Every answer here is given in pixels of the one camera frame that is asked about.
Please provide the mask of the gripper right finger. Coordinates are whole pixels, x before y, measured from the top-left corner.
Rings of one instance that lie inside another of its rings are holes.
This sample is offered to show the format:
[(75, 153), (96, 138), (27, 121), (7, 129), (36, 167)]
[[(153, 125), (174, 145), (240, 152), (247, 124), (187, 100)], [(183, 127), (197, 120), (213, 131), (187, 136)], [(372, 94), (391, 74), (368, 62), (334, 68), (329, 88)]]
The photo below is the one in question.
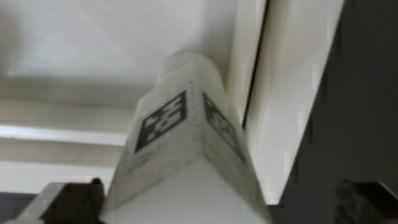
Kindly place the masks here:
[(334, 224), (398, 224), (398, 193), (382, 182), (343, 180), (336, 198)]

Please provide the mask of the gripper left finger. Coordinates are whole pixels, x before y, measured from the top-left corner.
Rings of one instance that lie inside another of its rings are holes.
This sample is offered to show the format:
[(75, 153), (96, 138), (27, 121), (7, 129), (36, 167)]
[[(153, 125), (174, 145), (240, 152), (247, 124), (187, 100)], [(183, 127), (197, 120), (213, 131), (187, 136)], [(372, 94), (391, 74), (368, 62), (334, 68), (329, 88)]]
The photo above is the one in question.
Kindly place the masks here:
[(100, 178), (85, 183), (50, 183), (11, 224), (105, 224), (105, 187)]

